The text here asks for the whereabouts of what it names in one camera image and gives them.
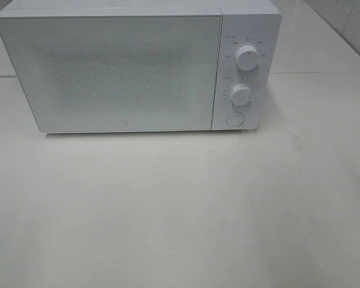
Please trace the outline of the round white door button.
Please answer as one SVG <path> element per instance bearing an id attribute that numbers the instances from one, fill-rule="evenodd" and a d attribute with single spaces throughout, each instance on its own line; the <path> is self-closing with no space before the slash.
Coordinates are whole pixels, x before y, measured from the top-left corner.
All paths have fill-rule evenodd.
<path id="1" fill-rule="evenodd" d="M 230 126 L 234 126 L 234 127 L 241 126 L 244 123 L 244 121 L 245 121 L 245 116 L 241 112 L 232 112 L 226 118 L 226 122 Z"/>

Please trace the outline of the white dial knob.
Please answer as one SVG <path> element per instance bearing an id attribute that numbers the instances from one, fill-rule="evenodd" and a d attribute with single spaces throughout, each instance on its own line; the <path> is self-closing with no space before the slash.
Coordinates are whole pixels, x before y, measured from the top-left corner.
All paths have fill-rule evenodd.
<path id="1" fill-rule="evenodd" d="M 246 106 L 251 102 L 252 88 L 246 84 L 237 84 L 230 89 L 229 98 L 234 106 Z"/>
<path id="2" fill-rule="evenodd" d="M 236 67 L 241 71 L 250 71 L 258 66 L 259 48 L 253 43 L 244 43 L 234 52 Z"/>

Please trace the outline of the white microwave door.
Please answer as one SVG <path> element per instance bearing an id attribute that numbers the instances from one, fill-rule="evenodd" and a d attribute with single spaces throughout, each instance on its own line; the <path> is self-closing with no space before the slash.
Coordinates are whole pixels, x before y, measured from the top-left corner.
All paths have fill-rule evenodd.
<path id="1" fill-rule="evenodd" d="M 40 131 L 208 130 L 220 16 L 0 19 Z"/>

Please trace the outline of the white microwave oven body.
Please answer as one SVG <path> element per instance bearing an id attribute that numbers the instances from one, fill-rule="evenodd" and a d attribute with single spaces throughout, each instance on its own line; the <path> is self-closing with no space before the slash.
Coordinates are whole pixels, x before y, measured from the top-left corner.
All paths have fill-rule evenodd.
<path id="1" fill-rule="evenodd" d="M 271 1 L 12 1 L 0 11 L 0 19 L 202 16 L 221 18 L 214 104 L 208 130 L 252 130 L 259 123 L 282 21 Z M 235 63 L 234 52 L 244 43 L 255 44 L 260 52 L 258 66 L 250 71 L 239 70 Z M 252 88 L 251 102 L 246 106 L 234 106 L 230 101 L 230 89 L 237 84 Z M 226 122 L 232 112 L 244 114 L 241 126 Z"/>

